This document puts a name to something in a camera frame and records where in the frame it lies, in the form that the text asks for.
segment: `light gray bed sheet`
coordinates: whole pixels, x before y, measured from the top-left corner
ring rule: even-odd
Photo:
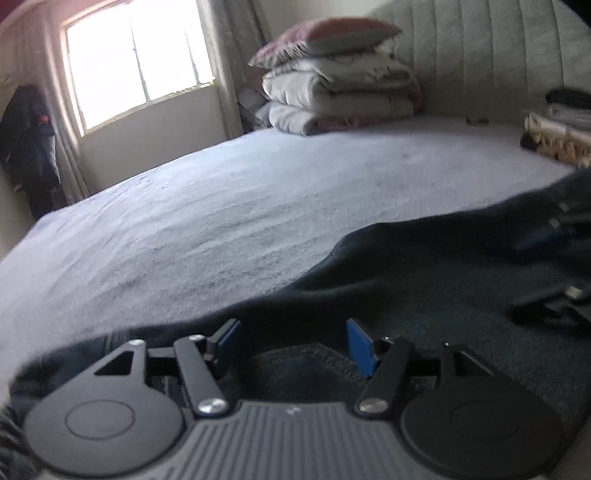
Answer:
[[[0,264],[0,382],[65,343],[279,288],[366,225],[489,205],[571,171],[520,135],[427,117],[312,138],[270,129],[52,213]]]

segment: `hanging clothes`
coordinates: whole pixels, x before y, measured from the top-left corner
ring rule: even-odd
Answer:
[[[54,210],[51,192],[60,185],[56,135],[33,85],[17,88],[0,121],[0,163],[14,190],[27,194],[35,220]]]

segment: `bed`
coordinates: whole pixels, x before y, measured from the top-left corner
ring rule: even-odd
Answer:
[[[475,3],[401,0],[374,12],[405,28],[392,48],[426,86],[424,115],[313,138],[254,132],[42,218],[0,263],[3,400],[40,353],[202,316],[286,285],[357,229],[484,207],[571,173],[522,150],[518,124],[556,82],[589,87],[591,62],[577,58],[591,51],[589,29],[558,0],[507,0],[502,17],[499,2]],[[540,18],[546,30],[526,28]],[[470,35],[487,53],[462,47],[474,47]],[[516,41],[521,53],[505,62]],[[558,66],[562,77],[544,75]]]

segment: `window sill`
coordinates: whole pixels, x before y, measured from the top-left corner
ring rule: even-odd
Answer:
[[[192,93],[192,92],[195,92],[196,90],[201,90],[201,89],[210,88],[210,87],[215,87],[215,79],[213,79],[211,82],[201,83],[199,85],[195,85],[194,87],[190,87],[190,88],[181,90],[179,92],[169,93],[168,95],[165,95],[163,97],[156,98],[156,100],[151,100],[151,101],[144,103],[142,105],[138,105],[136,107],[133,107],[132,109],[127,110],[126,112],[120,113],[119,115],[114,116],[113,118],[109,118],[106,122],[102,122],[101,124],[97,125],[96,127],[92,127],[90,129],[88,129],[84,133],[84,135],[82,135],[82,143],[84,143],[84,139],[86,137],[88,137],[89,135],[92,135],[97,130],[100,130],[101,128],[106,127],[107,125],[115,123],[117,120],[121,120],[122,118],[124,118],[128,115],[132,115],[135,112],[139,112],[140,110],[143,110],[144,108],[148,108],[148,107],[156,105],[158,103],[165,102],[166,100],[170,100],[171,98],[175,98],[175,97],[178,97],[181,95],[185,95],[186,93]]]

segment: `pink pillow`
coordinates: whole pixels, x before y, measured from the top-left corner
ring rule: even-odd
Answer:
[[[310,20],[291,27],[261,48],[250,65],[272,69],[299,57],[317,57],[366,50],[400,33],[393,24],[373,18],[343,17]]]

